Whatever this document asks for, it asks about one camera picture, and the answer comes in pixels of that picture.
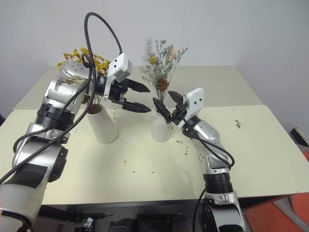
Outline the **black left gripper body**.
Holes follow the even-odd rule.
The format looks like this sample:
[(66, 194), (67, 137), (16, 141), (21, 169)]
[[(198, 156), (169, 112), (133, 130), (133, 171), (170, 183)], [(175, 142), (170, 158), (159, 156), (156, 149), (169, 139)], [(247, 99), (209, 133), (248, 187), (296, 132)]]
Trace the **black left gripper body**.
[(114, 81), (111, 85), (108, 99), (111, 100), (111, 102), (123, 105), (126, 101), (126, 98), (124, 97), (125, 93), (128, 90), (128, 84), (127, 80), (124, 80), (122, 82)]

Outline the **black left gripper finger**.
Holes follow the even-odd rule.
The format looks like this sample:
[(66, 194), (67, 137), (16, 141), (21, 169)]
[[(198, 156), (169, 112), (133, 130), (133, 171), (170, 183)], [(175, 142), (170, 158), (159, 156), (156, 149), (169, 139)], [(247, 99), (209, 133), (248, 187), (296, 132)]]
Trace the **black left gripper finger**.
[(127, 87), (132, 89), (133, 91), (142, 92), (142, 93), (150, 92), (150, 89), (140, 82), (137, 82), (131, 79), (126, 79), (126, 84), (127, 84)]
[(134, 113), (148, 113), (151, 111), (149, 107), (138, 102), (124, 102), (122, 105), (123, 110), (131, 111)]

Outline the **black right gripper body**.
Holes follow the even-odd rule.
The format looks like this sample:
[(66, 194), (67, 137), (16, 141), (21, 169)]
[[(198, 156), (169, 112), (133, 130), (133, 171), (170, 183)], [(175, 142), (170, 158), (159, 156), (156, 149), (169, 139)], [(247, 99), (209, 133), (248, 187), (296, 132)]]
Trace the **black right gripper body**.
[(176, 104), (175, 110), (171, 113), (171, 119), (175, 125), (180, 125), (181, 122), (183, 123), (187, 122), (185, 116), (187, 113), (188, 105), (189, 105), (188, 101), (179, 102)]

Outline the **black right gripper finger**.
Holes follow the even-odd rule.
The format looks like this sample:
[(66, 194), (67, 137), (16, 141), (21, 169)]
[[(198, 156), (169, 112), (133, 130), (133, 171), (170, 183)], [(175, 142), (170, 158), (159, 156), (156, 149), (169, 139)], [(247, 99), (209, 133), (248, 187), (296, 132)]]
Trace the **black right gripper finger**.
[(153, 98), (153, 103), (156, 111), (164, 118), (166, 124), (172, 122), (171, 113), (166, 108), (166, 106), (157, 98)]
[(168, 94), (176, 104), (183, 104), (183, 96), (176, 91), (168, 91)]

